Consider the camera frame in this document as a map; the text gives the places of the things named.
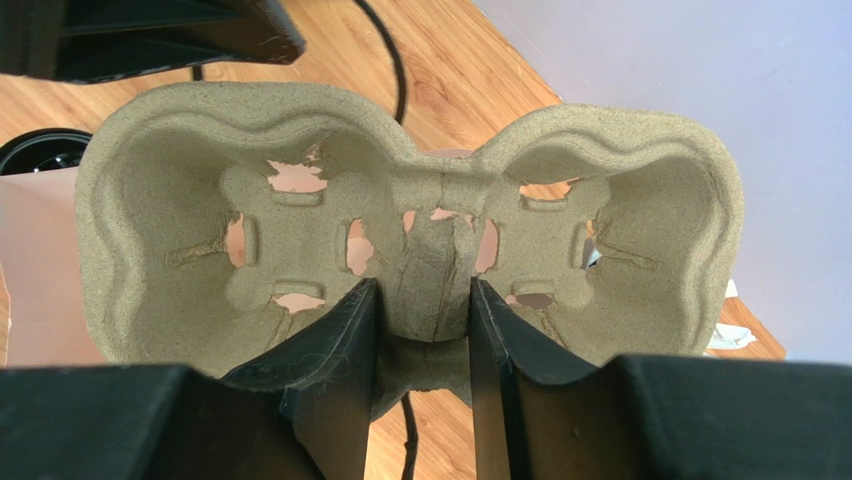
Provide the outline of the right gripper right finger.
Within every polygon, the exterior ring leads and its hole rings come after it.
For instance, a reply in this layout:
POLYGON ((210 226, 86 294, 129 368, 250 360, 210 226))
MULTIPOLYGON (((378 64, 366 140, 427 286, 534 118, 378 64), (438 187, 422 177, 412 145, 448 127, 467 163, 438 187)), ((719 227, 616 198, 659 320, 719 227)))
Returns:
POLYGON ((621 355, 596 367, 473 279, 481 479, 847 479, 843 365, 621 355))

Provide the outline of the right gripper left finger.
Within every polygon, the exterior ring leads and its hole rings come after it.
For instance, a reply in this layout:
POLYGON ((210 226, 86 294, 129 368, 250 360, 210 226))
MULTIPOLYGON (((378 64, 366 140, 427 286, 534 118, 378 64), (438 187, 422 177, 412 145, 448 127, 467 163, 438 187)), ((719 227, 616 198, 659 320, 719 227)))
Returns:
POLYGON ((185 365, 7 369, 5 479, 360 479, 380 292, 215 379, 185 365))

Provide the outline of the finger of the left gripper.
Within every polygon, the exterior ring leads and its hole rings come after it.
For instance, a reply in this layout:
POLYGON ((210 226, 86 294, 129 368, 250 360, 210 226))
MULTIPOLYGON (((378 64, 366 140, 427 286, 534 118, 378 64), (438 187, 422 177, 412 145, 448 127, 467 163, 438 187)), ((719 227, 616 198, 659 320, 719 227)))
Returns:
POLYGON ((277 1, 1 4, 4 74, 97 84, 211 62, 288 65, 305 41, 277 1))

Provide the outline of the pulp cup carrier tray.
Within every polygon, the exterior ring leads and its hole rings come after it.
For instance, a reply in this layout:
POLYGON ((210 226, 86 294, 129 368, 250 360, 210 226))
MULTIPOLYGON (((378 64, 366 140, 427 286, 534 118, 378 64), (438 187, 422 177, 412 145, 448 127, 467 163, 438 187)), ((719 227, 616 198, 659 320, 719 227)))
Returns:
POLYGON ((544 294, 519 315, 582 359, 699 355, 740 244, 737 166, 702 125, 533 111, 472 154, 421 152, 374 102, 312 83, 176 83, 111 115, 75 185, 88 331, 113 363, 214 377, 294 337, 360 280, 385 318, 372 414, 410 389, 471 397, 470 281, 544 294), (488 226, 495 263, 476 266, 488 226))

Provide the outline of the orange paper bag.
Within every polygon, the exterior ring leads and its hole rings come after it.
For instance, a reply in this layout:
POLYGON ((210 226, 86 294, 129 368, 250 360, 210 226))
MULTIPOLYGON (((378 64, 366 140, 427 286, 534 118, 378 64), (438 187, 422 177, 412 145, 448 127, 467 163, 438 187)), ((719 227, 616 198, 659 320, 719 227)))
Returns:
MULTIPOLYGON (((29 353, 9 369, 132 365, 119 328, 84 334, 111 296, 131 302, 152 267, 164 291, 152 311, 170 330, 200 306, 218 321, 226 284, 239 276, 226 231, 241 216, 245 273, 271 260, 261 254, 263 230, 222 194, 223 169, 202 144, 216 123, 269 132, 285 120, 317 127, 331 108, 379 116, 368 100, 311 83, 195 82, 151 90, 117 112, 89 146, 81 170, 26 174, 1 184, 1 260, 11 287, 12 343, 29 353)), ((205 374, 219 379, 312 325, 328 311, 291 315, 272 292, 260 295, 276 319, 256 348, 227 333, 210 338, 205 374)))

